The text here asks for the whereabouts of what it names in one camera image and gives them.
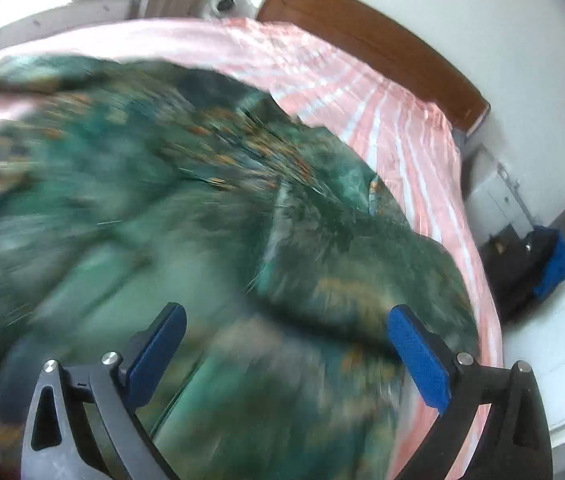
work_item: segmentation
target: silver bolt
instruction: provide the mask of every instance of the silver bolt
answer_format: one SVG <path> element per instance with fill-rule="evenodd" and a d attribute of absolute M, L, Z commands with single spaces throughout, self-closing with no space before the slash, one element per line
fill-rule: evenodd
<path fill-rule="evenodd" d="M 523 373 L 528 374 L 529 372 L 531 372 L 531 366 L 528 362 L 518 361 L 516 364 L 518 366 L 518 369 Z"/>
<path fill-rule="evenodd" d="M 118 360 L 118 354 L 116 352 L 107 352 L 102 356 L 103 365 L 112 365 Z"/>
<path fill-rule="evenodd" d="M 45 364 L 42 365 L 42 369 L 45 370 L 48 374 L 53 372 L 56 368 L 58 368 L 58 361 L 56 361 L 56 359 L 49 359 Z"/>
<path fill-rule="evenodd" d="M 469 366 L 474 364 L 474 358 L 467 352 L 461 352 L 456 356 L 458 362 L 463 366 Z"/>

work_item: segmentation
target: pink fabric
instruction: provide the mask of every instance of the pink fabric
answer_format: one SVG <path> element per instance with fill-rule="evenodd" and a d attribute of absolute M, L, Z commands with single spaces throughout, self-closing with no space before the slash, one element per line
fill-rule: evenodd
<path fill-rule="evenodd" d="M 325 125 L 385 181 L 414 231 L 440 242 L 465 280 L 480 334 L 482 364 L 502 366 L 501 333 L 461 198 L 461 159 L 450 125 L 434 104 L 418 100 L 331 44 L 293 25 L 251 20 L 143 20 L 84 28 L 0 52 L 74 53 L 115 60 L 160 58 L 213 68 L 271 92 L 290 115 Z M 0 98 L 0 119 L 33 106 Z M 409 460 L 436 417 L 413 396 L 403 414 L 388 477 Z M 487 409 L 477 414 L 448 478 L 471 458 Z"/>

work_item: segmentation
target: pink striped bed sheet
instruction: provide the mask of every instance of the pink striped bed sheet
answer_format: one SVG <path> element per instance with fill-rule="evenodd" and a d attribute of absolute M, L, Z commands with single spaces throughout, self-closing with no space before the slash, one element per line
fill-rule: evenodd
<path fill-rule="evenodd" d="M 138 20 L 75 30 L 0 52 L 83 54 L 106 59 L 166 59 L 217 70 L 268 91 L 290 115 L 324 125 L 351 146 L 387 184 L 412 229 L 440 242 L 465 280 L 480 335 L 481 361 L 502 366 L 501 332 L 461 198 L 461 158 L 450 124 L 438 107 L 319 38 L 289 24 L 238 19 Z M 0 98 L 0 120 L 35 106 Z M 387 479 L 409 460 L 436 412 L 413 384 L 401 403 L 399 439 Z M 450 471 L 459 478 L 485 423 L 477 413 Z"/>

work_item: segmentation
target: brown headboard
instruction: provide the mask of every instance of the brown headboard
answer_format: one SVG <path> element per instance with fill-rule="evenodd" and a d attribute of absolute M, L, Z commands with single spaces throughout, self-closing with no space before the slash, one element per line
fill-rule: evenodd
<path fill-rule="evenodd" d="M 364 61 L 470 134 L 489 113 L 479 90 L 423 40 L 358 0 L 265 0 L 260 22 L 290 22 Z"/>

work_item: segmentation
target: bed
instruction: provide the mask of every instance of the bed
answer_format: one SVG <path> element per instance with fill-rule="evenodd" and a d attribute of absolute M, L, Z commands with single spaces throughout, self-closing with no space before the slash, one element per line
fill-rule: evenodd
<path fill-rule="evenodd" d="M 465 218 L 461 160 L 451 136 L 452 128 L 472 134 L 489 104 L 398 23 L 356 0 L 265 0 L 257 22 L 126 22 L 19 45 L 0 57 L 41 52 L 161 58 L 211 68 L 270 92 L 285 112 L 307 125 L 328 127 L 380 175 L 412 229 L 449 251 L 479 327 L 480 360 L 501 365 L 498 316 Z M 0 120 L 32 107 L 31 99 L 2 96 Z M 413 385 L 405 392 L 389 477 L 435 420 Z M 469 462 L 486 415 L 486 409 L 477 414 L 450 478 L 460 476 Z"/>

